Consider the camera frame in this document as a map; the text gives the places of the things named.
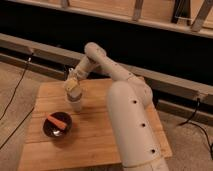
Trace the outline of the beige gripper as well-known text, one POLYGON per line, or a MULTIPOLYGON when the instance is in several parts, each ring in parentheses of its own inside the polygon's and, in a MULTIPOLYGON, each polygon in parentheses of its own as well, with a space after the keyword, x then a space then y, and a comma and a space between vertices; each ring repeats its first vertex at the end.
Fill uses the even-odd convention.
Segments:
POLYGON ((84 80, 88 77, 91 69, 91 63, 88 58, 83 58, 75 68, 69 69, 68 78, 75 78, 78 81, 84 80))

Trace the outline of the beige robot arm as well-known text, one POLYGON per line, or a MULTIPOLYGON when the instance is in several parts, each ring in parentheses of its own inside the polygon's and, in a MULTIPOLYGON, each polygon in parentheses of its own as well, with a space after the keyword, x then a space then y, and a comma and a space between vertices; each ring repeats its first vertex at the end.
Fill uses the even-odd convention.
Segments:
POLYGON ((151 88, 110 59, 98 44, 87 43, 84 52, 85 56, 69 71, 65 81, 73 110, 82 109, 80 81, 100 66, 113 80, 107 92, 107 110, 124 171, 169 171, 146 114, 153 98, 151 88))

